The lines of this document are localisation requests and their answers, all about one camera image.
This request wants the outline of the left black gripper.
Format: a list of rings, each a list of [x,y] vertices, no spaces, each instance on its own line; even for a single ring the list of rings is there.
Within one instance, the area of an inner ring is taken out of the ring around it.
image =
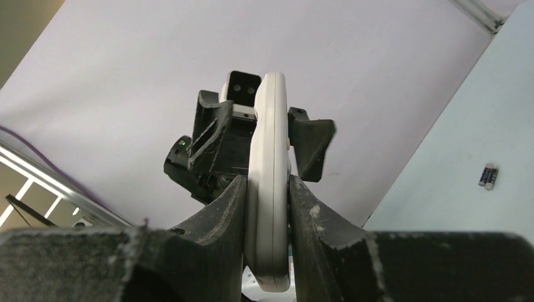
[[[180,137],[166,155],[165,175],[201,204],[209,204],[232,182],[248,172],[256,121],[234,118],[233,102],[219,94],[198,92],[192,136]],[[303,181],[322,179],[326,152],[336,134],[333,120],[312,120],[305,109],[288,110],[288,134]]]

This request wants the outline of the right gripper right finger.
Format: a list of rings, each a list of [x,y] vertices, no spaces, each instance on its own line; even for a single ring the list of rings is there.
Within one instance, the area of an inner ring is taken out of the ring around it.
[[[288,181],[298,301],[532,301],[533,246],[496,232],[368,232]]]

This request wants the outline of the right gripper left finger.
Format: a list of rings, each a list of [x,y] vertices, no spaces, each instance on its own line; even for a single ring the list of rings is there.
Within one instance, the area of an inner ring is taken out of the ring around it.
[[[1,234],[2,301],[240,301],[247,181],[172,230],[26,228]]]

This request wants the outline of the white remote control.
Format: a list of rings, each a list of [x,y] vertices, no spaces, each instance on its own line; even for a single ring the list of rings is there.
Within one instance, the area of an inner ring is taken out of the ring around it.
[[[267,73],[256,93],[249,154],[244,258],[263,291],[290,287],[288,258],[288,107],[286,79]]]

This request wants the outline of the left aluminium frame post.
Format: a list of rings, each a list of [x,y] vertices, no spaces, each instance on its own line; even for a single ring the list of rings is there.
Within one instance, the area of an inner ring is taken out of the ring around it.
[[[60,177],[55,176],[50,170],[3,143],[1,144],[1,162],[63,200],[79,207],[105,225],[133,226],[128,220],[90,200],[87,196],[74,188],[74,186],[61,180]]]

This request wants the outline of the aluminium frame post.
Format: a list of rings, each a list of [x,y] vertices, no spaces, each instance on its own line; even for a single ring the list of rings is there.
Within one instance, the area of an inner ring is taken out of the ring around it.
[[[90,200],[87,196],[74,188],[74,186],[61,180],[60,177],[55,176],[50,170],[3,143],[1,144],[1,162],[63,200],[79,207],[105,225],[133,226],[128,220]]]
[[[450,0],[450,2],[490,35],[496,35],[506,22],[505,17],[497,14],[482,1]]]

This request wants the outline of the right aluminium frame post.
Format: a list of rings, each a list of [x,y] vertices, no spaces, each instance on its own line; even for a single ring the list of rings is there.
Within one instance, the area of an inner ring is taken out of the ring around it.
[[[496,35],[506,22],[505,17],[497,14],[482,1],[450,0],[450,2],[490,35]]]

